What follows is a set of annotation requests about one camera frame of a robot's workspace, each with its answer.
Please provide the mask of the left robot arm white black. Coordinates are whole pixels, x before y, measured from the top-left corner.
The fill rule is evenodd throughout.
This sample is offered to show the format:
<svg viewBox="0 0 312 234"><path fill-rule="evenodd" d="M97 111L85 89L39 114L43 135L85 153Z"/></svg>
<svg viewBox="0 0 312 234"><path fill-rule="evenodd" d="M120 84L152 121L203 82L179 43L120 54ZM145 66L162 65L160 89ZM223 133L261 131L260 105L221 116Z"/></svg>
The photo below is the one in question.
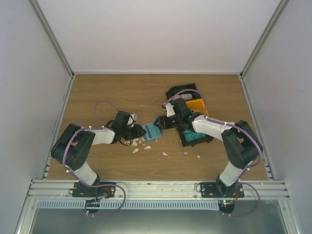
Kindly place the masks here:
<svg viewBox="0 0 312 234"><path fill-rule="evenodd" d="M71 173L84 185L84 192L95 197L100 193L99 176L87 163L93 145L115 144L132 141L146 134L137 124L137 116L119 111L115 119L99 128L81 127L69 124L51 149L51 157L60 163L66 172Z"/></svg>

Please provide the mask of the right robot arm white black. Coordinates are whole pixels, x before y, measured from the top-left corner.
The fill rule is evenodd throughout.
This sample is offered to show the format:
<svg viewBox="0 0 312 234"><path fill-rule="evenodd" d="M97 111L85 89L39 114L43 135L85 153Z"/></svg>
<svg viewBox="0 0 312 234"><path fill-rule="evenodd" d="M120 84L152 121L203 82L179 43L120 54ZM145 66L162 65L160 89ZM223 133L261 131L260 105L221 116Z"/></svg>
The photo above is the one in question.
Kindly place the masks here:
<svg viewBox="0 0 312 234"><path fill-rule="evenodd" d="M224 122L206 116L206 111L194 112L182 98L165 104L166 115L159 116L154 125L160 130L177 128L205 134L223 142L228 157L225 169L216 179L216 193L228 197L243 173L263 160L263 147L249 124Z"/></svg>

